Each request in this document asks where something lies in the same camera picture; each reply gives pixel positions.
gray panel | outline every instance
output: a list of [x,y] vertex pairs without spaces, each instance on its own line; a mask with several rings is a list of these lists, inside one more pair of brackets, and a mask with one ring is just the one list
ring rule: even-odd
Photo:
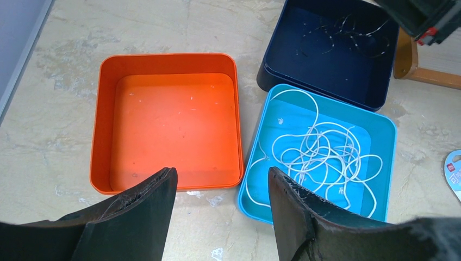
[[0,0],[0,124],[54,0]]

light blue plastic bin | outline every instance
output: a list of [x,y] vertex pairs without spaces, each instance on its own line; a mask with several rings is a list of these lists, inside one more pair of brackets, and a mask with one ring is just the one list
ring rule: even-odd
[[[254,138],[250,158],[248,159],[245,176],[238,194],[238,204],[245,215],[270,224],[272,224],[271,209],[253,203],[247,195],[245,185],[248,183],[248,190],[254,200],[259,203],[270,204],[267,181],[269,168],[276,166],[285,173],[288,173],[288,169],[275,161],[272,156],[273,141],[283,134],[304,134],[314,121],[315,106],[307,95],[299,92],[286,92],[270,101],[276,94],[289,89],[307,92],[287,84],[279,84],[269,91]],[[376,210],[371,218],[386,221],[397,136],[397,128],[394,123],[385,116],[327,97],[310,92],[307,93],[313,96],[319,106],[320,115],[318,122],[330,121],[346,128],[353,127],[351,132],[357,137],[360,143],[362,148],[361,155],[376,154],[382,158],[383,168],[380,174],[366,183],[373,191],[377,201]],[[269,159],[262,160],[249,169],[253,162],[264,157],[259,148],[258,140],[264,152],[269,156]],[[302,138],[300,140],[287,138],[284,142],[276,143],[276,155],[279,155],[288,147],[299,147],[301,140]],[[344,145],[344,140],[343,138],[341,141],[338,140],[335,142],[335,140],[331,139],[331,146]],[[377,172],[379,165],[379,160],[376,158],[364,159],[358,177],[365,179],[373,176]],[[312,173],[313,176],[319,174],[325,174],[324,167]],[[317,187],[309,178],[307,180],[303,184],[306,188],[313,190]],[[320,189],[317,194],[324,196],[325,187]],[[331,188],[328,197],[333,203],[344,207],[346,206],[346,201],[339,191],[340,187],[339,185],[335,185]],[[349,211],[362,216],[368,216],[373,208],[373,199],[363,184],[349,182],[347,184],[347,196],[351,201]]]

orange plastic bin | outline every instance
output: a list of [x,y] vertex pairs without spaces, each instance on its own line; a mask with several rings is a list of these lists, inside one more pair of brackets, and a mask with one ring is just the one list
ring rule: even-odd
[[116,194],[163,167],[178,170],[178,190],[240,183],[238,80],[230,56],[124,55],[102,63],[91,184]]

wooden frame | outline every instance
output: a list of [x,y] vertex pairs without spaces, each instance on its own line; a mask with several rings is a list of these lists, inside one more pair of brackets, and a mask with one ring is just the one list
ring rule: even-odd
[[394,77],[396,79],[417,80],[461,90],[460,75],[418,67],[418,47],[416,42],[402,29],[400,29],[395,53]]

beige marbled surface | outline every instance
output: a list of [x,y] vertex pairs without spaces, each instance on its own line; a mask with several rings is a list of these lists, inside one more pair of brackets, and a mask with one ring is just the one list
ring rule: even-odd
[[[266,96],[256,73],[282,2],[56,0],[0,127],[0,220],[55,220],[106,198],[88,175],[98,68],[113,54],[230,54],[247,156]],[[393,79],[380,113],[399,131],[389,221],[461,216],[441,170],[461,148],[461,91]],[[277,260],[271,226],[243,216],[235,193],[178,193],[164,260]]]

